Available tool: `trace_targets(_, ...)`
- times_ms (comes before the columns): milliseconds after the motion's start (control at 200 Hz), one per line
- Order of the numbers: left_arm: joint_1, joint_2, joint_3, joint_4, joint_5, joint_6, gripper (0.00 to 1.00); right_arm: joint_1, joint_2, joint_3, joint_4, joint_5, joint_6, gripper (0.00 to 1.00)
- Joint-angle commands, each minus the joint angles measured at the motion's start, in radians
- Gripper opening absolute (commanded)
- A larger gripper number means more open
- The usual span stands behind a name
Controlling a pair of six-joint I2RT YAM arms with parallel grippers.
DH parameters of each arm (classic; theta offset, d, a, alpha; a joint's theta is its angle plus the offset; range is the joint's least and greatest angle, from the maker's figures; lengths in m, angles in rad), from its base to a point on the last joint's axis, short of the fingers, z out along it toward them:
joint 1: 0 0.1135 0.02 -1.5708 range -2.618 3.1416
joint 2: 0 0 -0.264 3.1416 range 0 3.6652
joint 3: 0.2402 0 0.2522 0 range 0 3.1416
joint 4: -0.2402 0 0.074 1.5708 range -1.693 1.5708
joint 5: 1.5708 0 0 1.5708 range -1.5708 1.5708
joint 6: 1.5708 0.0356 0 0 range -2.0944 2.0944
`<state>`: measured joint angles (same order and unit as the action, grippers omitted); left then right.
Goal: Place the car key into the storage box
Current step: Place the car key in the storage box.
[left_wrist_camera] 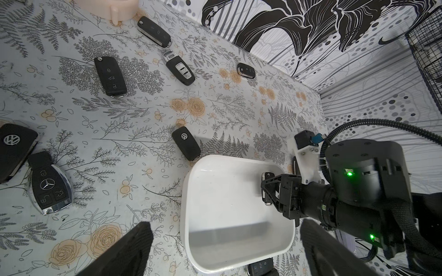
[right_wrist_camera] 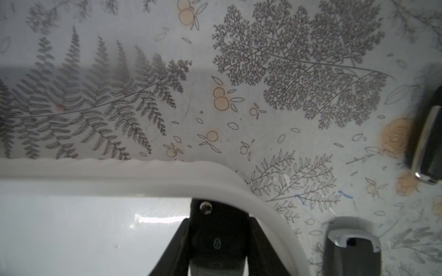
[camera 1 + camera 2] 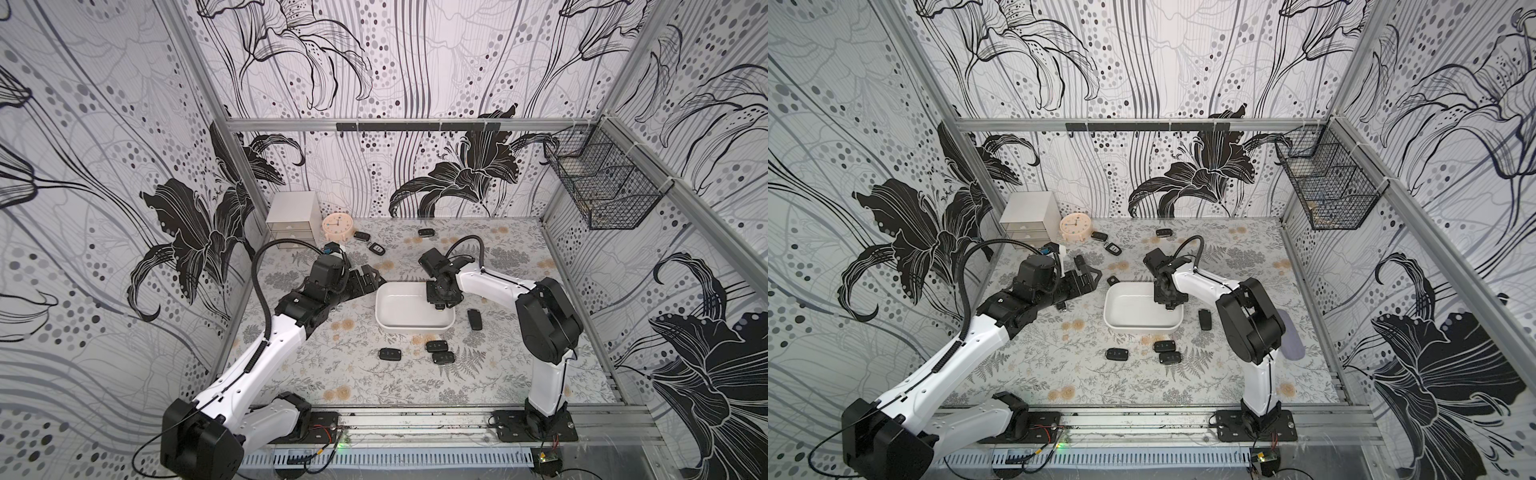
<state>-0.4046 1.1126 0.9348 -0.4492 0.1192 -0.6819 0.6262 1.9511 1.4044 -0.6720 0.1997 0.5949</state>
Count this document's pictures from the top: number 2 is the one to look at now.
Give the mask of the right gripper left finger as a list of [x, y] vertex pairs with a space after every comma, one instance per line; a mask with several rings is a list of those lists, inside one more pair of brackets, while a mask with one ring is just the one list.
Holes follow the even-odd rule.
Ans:
[[190, 246], [189, 219], [185, 218], [149, 276], [187, 276]]

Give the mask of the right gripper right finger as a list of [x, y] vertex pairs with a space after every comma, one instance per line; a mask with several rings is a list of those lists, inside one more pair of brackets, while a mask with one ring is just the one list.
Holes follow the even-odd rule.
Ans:
[[258, 221], [248, 218], [247, 264], [250, 276], [290, 276]]

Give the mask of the black flip key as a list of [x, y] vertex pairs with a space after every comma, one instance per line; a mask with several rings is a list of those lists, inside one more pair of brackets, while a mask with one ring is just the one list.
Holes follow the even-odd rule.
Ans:
[[216, 201], [193, 199], [189, 217], [192, 276], [242, 276], [249, 214]]
[[442, 180], [442, 89], [425, 105], [418, 126], [412, 174], [421, 182], [436, 185]]

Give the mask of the black car key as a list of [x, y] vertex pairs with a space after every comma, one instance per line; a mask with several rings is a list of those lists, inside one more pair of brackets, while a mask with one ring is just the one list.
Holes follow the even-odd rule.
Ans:
[[328, 232], [323, 256], [325, 276], [379, 276], [381, 271], [382, 250], [377, 236], [355, 228]]

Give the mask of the white rectangular storage box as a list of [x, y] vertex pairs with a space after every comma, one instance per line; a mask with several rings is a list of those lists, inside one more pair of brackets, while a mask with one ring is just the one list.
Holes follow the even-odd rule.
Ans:
[[310, 273], [284, 219], [214, 162], [1, 160], [3, 276], [146, 276], [194, 198], [256, 218], [293, 276]]

